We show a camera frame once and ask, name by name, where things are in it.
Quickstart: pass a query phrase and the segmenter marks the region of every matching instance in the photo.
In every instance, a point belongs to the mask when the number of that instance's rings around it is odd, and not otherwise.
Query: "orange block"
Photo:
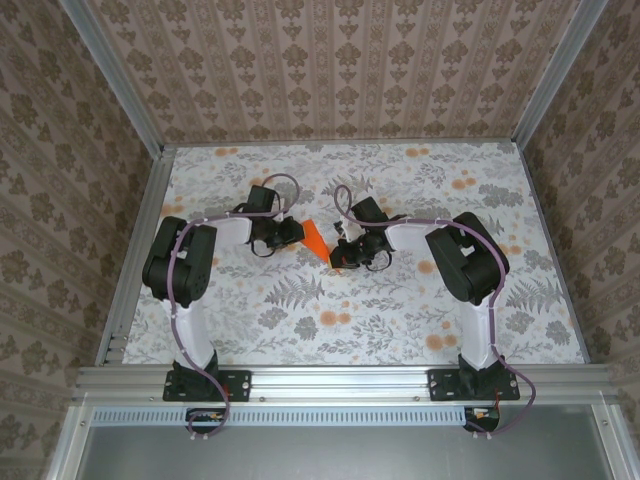
[[[305,220],[302,222],[302,228],[304,228],[304,240],[302,244],[318,255],[322,260],[329,263],[329,247],[324,242],[324,238],[318,232],[316,224],[313,220]]]

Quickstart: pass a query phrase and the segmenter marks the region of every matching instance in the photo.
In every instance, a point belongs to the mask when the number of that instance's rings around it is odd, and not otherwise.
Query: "wire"
[[[224,391],[224,389],[222,388],[222,385],[220,385],[220,382],[218,382],[218,380],[216,380],[206,370],[204,370],[199,365],[197,365],[193,361],[193,359],[189,356],[189,352],[187,352],[186,348],[184,347],[184,344],[182,343],[182,339],[180,338],[180,335],[178,333],[178,328],[177,328],[178,305],[176,304],[176,298],[175,298],[175,295],[174,295],[174,292],[173,292],[173,270],[175,268],[176,260],[178,258],[178,252],[180,252],[180,247],[182,246],[182,243],[184,242],[185,237],[187,236],[189,231],[194,226],[203,225],[203,224],[206,224],[206,223],[209,223],[209,222],[213,222],[213,221],[216,221],[216,220],[222,220],[222,219],[230,218],[230,217],[244,217],[244,218],[273,217],[273,216],[279,215],[281,213],[282,214],[286,214],[289,211],[289,209],[300,198],[300,185],[298,184],[297,180],[295,178],[293,178],[291,175],[289,175],[288,173],[275,173],[273,175],[270,175],[269,177],[267,177],[264,180],[262,185],[266,184],[269,180],[271,180],[273,178],[276,178],[276,177],[288,178],[295,185],[296,194],[295,194],[293,200],[291,201],[291,205],[289,206],[289,208],[286,208],[286,204],[285,204],[285,208],[279,209],[276,212],[261,212],[261,213],[227,212],[226,214],[222,214],[222,215],[216,215],[216,216],[213,216],[213,217],[198,218],[196,220],[192,220],[189,223],[187,223],[187,225],[184,227],[184,229],[182,229],[182,231],[178,235],[178,238],[176,239],[176,243],[175,243],[175,245],[173,247],[173,250],[171,250],[171,257],[169,259],[169,267],[168,267],[168,271],[167,271],[167,296],[169,297],[169,303],[171,304],[171,332],[173,333],[173,336],[174,336],[174,338],[176,340],[176,343],[178,344],[178,349],[179,349],[180,353],[182,354],[184,359],[187,361],[189,366],[194,371],[198,372],[200,375],[202,375],[207,380],[209,380],[216,387],[216,390],[218,390],[218,393],[220,393],[220,396],[222,397],[222,400],[224,401],[224,405],[225,405],[225,410],[224,410],[224,414],[222,416],[222,420],[220,421],[218,426],[216,426],[212,431],[210,431],[207,434],[198,434],[193,430],[193,420],[194,420],[194,418],[197,417],[197,415],[196,416],[191,416],[189,418],[189,422],[187,424],[187,430],[189,430],[189,433],[191,434],[191,438],[196,438],[198,435],[200,435],[201,437],[204,437],[204,438],[208,438],[209,436],[216,435],[218,432],[220,432],[222,427],[225,425],[225,423],[227,423],[227,420],[229,419],[229,414],[231,413],[231,403],[229,402],[229,397],[226,394],[226,392]]]
[[[344,190],[346,192],[346,194],[347,194],[348,206],[347,206],[347,210],[346,211],[342,209],[342,207],[340,206],[340,202],[338,200],[338,196],[339,196],[339,193],[340,193],[341,190]],[[495,315],[494,315],[494,305],[496,303],[496,299],[498,298],[498,295],[500,295],[500,292],[504,288],[504,281],[505,281],[506,276],[507,276],[506,268],[504,266],[504,263],[502,262],[502,258],[500,258],[500,254],[498,253],[498,251],[493,247],[493,245],[491,245],[491,243],[486,238],[484,238],[482,235],[480,235],[474,229],[469,228],[466,225],[462,225],[461,223],[454,222],[452,220],[403,218],[402,220],[393,220],[393,221],[389,221],[389,222],[362,222],[362,221],[350,216],[349,213],[348,213],[351,210],[351,205],[352,205],[352,202],[353,202],[353,195],[351,194],[351,190],[349,189],[349,187],[347,187],[346,185],[338,185],[336,187],[336,189],[333,191],[333,201],[334,201],[334,203],[336,205],[336,208],[338,209],[338,212],[340,212],[340,214],[343,217],[345,217],[350,222],[357,223],[358,225],[361,225],[363,227],[390,227],[390,226],[393,226],[393,225],[401,225],[401,224],[404,224],[404,223],[421,224],[421,225],[445,225],[445,226],[450,226],[450,227],[454,227],[454,228],[457,228],[459,230],[462,230],[463,232],[468,233],[469,235],[472,235],[473,237],[475,237],[480,243],[482,243],[487,248],[487,250],[489,250],[491,255],[493,255],[493,258],[495,258],[496,262],[498,263],[498,269],[500,270],[500,283],[498,283],[498,286],[495,289],[495,291],[493,292],[493,295],[491,295],[491,298],[489,299],[489,305],[488,305],[488,308],[489,308],[489,339],[490,339],[490,342],[491,342],[491,352],[495,355],[495,357],[498,359],[498,361],[502,364],[502,366],[504,368],[506,368],[509,372],[513,373],[514,375],[520,377],[524,382],[527,383],[527,385],[529,385],[529,388],[531,389],[531,396],[529,397],[529,401],[524,406],[524,408],[522,410],[520,410],[518,415],[516,415],[516,417],[511,422],[509,422],[509,424],[505,425],[504,427],[498,428],[497,430],[495,430],[493,432],[487,432],[484,428],[480,427],[479,425],[476,425],[475,423],[469,422],[469,421],[467,421],[467,424],[472,426],[476,430],[478,430],[478,433],[480,433],[481,435],[485,435],[487,437],[493,436],[493,435],[499,435],[501,433],[505,433],[505,432],[511,430],[529,412],[529,410],[533,406],[533,402],[536,399],[536,393],[537,392],[536,392],[536,386],[533,384],[533,382],[526,375],[524,375],[520,371],[516,370],[511,365],[509,365],[506,362],[506,360],[500,356],[500,353],[498,352],[498,349],[496,348],[496,322],[495,322]]]
[[[256,242],[254,242],[253,240],[251,240],[251,253],[253,253],[256,257],[258,258],[269,258],[269,257],[273,257],[273,255],[276,253],[276,249],[272,248],[271,251],[269,253],[267,253],[266,255],[258,255],[256,253]]]
[[[382,272],[383,270],[386,270],[387,268],[389,268],[391,266],[391,263],[393,262],[393,256],[391,255],[391,252],[385,252],[387,254],[387,264],[382,267],[382,268],[371,268],[371,265],[365,265],[366,269],[369,270],[370,272]]]

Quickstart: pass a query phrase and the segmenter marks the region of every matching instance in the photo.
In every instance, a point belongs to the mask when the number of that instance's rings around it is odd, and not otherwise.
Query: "black mounting bracket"
[[[250,370],[219,370],[218,354],[205,368],[220,382],[230,402],[248,402],[251,395]],[[221,402],[218,389],[195,370],[173,362],[173,370],[167,372],[162,399],[165,402]]]
[[[458,363],[458,368],[438,368],[427,372],[431,401],[520,399],[516,376],[499,361],[482,370],[475,370],[462,355],[458,355]]]

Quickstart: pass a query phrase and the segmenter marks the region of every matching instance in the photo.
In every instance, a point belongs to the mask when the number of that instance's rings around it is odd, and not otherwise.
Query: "patterned wallpaper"
[[[167,143],[510,137],[578,0],[89,0]]]
[[[640,1],[610,0],[525,155],[594,361],[640,445]]]
[[[0,2],[0,478],[39,478],[151,160],[55,1]]]

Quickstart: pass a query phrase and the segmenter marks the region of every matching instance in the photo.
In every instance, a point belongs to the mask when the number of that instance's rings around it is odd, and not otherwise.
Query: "floral tablecloth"
[[[582,363],[519,154],[510,143],[344,144],[180,148],[162,216],[193,219],[233,208],[252,184],[287,172],[302,186],[291,209],[332,248],[338,184],[373,196],[390,216],[478,215],[511,264],[498,300],[498,346],[514,363]],[[269,184],[287,199],[286,179]],[[330,270],[297,244],[271,258],[218,249],[204,296],[223,364],[390,365],[455,362],[458,305],[433,258],[394,254],[384,272]],[[162,306],[143,287],[125,363],[169,363],[175,343]]]

